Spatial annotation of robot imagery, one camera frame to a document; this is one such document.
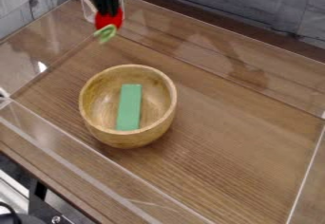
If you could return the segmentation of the red plush strawberry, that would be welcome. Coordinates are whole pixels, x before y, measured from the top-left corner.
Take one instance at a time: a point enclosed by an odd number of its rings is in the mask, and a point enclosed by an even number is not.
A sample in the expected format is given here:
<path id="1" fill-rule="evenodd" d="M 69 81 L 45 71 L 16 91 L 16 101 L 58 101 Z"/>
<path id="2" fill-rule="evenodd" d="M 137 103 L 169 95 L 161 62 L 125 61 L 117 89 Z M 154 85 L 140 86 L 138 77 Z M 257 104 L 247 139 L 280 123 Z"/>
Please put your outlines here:
<path id="1" fill-rule="evenodd" d="M 117 15 L 95 14 L 95 32 L 94 36 L 99 39 L 102 44 L 107 43 L 115 36 L 117 31 L 121 29 L 123 23 L 123 9 L 118 9 Z"/>

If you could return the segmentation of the wooden bowl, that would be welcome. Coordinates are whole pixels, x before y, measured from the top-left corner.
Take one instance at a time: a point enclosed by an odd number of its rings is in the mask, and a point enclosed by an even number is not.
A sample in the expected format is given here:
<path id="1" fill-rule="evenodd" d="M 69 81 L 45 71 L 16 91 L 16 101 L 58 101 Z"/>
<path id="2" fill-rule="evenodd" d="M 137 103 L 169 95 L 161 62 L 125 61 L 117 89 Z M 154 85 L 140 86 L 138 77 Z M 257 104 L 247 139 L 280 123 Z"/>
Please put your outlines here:
<path id="1" fill-rule="evenodd" d="M 95 74 L 79 95 L 79 110 L 91 135 L 114 148 L 142 147 L 170 128 L 176 84 L 148 65 L 117 65 Z"/>

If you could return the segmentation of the green rectangular block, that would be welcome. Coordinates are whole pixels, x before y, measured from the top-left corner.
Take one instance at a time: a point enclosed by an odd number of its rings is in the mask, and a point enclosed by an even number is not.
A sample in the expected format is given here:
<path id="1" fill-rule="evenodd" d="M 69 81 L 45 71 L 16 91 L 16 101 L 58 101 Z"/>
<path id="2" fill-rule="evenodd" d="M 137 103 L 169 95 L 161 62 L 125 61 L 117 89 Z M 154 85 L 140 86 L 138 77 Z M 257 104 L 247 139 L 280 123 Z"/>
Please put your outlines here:
<path id="1" fill-rule="evenodd" d="M 115 123 L 117 130 L 133 131 L 140 129 L 141 103 L 142 85 L 122 85 Z"/>

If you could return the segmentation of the black metal table leg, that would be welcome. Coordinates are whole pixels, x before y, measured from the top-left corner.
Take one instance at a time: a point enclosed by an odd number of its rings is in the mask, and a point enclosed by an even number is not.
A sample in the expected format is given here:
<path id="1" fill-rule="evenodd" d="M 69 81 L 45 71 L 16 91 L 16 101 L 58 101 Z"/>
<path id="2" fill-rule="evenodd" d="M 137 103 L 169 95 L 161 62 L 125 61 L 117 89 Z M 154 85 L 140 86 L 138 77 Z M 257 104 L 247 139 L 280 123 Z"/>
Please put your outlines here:
<path id="1" fill-rule="evenodd" d="M 29 214 L 45 224 L 87 224 L 83 214 L 37 179 L 30 187 Z"/>

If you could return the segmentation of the clear acrylic corner bracket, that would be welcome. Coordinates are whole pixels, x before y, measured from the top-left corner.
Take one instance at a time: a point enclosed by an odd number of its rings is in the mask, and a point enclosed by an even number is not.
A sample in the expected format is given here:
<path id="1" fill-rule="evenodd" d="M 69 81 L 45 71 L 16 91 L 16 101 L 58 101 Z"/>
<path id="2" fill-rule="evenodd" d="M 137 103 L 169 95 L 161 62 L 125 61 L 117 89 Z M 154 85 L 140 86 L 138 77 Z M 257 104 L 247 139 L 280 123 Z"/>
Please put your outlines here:
<path id="1" fill-rule="evenodd" d="M 91 24 L 95 24 L 95 14 L 98 12 L 98 9 L 94 6 L 91 0 L 81 0 L 81 1 L 82 1 L 85 18 Z"/>

